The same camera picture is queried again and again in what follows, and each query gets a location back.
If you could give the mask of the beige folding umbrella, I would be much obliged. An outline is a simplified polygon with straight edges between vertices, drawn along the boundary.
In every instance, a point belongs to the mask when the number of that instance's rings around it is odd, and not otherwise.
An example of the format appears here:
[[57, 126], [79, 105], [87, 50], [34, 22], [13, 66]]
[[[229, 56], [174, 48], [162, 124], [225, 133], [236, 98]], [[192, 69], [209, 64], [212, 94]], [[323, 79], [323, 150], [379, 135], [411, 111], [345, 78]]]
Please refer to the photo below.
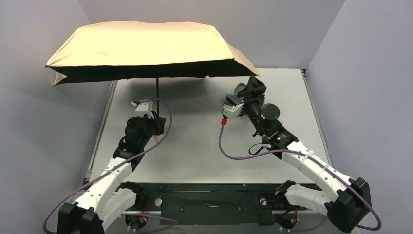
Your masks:
[[84, 25], [68, 37], [45, 66], [55, 72], [55, 85], [259, 74], [214, 26], [190, 21]]

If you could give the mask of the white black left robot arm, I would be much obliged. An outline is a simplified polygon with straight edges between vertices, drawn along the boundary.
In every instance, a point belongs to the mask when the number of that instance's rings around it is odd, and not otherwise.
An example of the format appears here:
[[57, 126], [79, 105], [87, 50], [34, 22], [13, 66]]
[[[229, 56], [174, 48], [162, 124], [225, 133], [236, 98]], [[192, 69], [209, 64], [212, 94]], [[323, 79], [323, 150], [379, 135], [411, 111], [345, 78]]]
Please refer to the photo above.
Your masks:
[[121, 189], [120, 185], [142, 160], [149, 140], [164, 133], [165, 123], [165, 118], [147, 115], [127, 121], [125, 135], [101, 175], [86, 186], [79, 198], [59, 209], [57, 233], [103, 234], [135, 204], [136, 192]]

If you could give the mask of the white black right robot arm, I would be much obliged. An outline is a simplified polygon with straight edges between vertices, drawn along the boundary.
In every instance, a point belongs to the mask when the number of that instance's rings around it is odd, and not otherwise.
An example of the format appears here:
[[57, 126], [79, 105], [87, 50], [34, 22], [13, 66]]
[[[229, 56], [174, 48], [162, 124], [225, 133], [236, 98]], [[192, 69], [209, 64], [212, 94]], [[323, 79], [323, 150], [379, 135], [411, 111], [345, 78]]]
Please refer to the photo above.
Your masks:
[[359, 177], [353, 179], [317, 157], [278, 120], [279, 108], [265, 103], [266, 86], [255, 76], [234, 90], [236, 105], [246, 115], [265, 147], [280, 160], [295, 167], [317, 186], [318, 190], [287, 181], [276, 192], [290, 205], [301, 206], [327, 216], [339, 230], [350, 233], [359, 226], [372, 206], [370, 186]]

